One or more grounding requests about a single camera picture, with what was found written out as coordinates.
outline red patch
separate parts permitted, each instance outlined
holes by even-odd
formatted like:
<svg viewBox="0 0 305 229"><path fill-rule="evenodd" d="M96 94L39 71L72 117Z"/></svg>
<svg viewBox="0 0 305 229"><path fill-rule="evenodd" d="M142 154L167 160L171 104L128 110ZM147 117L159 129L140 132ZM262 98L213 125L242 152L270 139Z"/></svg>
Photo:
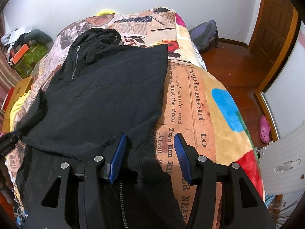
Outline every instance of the red patch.
<svg viewBox="0 0 305 229"><path fill-rule="evenodd" d="M248 151L238 161L236 161L247 174L260 196L263 198L263 182L260 174L260 168L256 161L254 151Z"/></svg>

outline pink shoe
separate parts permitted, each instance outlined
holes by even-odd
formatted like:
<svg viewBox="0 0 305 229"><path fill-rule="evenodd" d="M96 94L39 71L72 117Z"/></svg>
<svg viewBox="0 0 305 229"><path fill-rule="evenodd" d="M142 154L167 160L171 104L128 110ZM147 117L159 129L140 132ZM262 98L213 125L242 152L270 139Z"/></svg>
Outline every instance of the pink shoe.
<svg viewBox="0 0 305 229"><path fill-rule="evenodd" d="M266 117L263 115L260 118L260 140L265 144L270 142L270 136L269 136L270 128L271 127L269 126Z"/></svg>

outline backpack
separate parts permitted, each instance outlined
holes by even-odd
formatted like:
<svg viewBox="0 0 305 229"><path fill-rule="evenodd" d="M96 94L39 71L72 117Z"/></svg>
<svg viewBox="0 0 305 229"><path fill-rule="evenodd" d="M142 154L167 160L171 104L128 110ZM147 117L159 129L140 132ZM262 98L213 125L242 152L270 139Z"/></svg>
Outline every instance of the backpack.
<svg viewBox="0 0 305 229"><path fill-rule="evenodd" d="M218 30L216 22L211 20L204 22L189 31L191 40L194 42L198 51L206 52L211 47L217 47Z"/></svg>

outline newspaper print blanket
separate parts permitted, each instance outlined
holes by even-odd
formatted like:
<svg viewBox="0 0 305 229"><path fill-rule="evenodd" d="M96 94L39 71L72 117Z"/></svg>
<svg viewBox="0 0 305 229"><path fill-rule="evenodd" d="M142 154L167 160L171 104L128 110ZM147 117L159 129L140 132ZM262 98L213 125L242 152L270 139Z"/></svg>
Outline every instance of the newspaper print blanket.
<svg viewBox="0 0 305 229"><path fill-rule="evenodd" d="M46 90L54 73L63 64L73 41L92 27L115 29L121 45L152 47L168 45L168 71L164 83L163 113L155 128L155 148L163 171L171 175L173 191L184 220L188 221L196 192L184 180L173 147L173 137L181 132L189 145L215 163L238 162L263 197L263 184L249 133L240 113L224 86L204 70L188 30L174 10L157 7L129 15L93 16L64 28L50 53L40 61L39 73L13 128L26 114L39 89ZM22 146L7 156L14 182L23 156ZM217 186L214 228L219 219L221 184Z"/></svg>

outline orange box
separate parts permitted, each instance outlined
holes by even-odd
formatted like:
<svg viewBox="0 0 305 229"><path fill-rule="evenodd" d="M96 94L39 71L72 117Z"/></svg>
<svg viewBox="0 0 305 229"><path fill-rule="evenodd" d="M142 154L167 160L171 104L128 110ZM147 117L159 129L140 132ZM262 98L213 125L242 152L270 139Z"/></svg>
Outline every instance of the orange box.
<svg viewBox="0 0 305 229"><path fill-rule="evenodd" d="M27 46L27 44L24 44L13 57L12 59L13 63L17 64L17 62L22 58L22 56L27 52L28 49L29 47Z"/></svg>

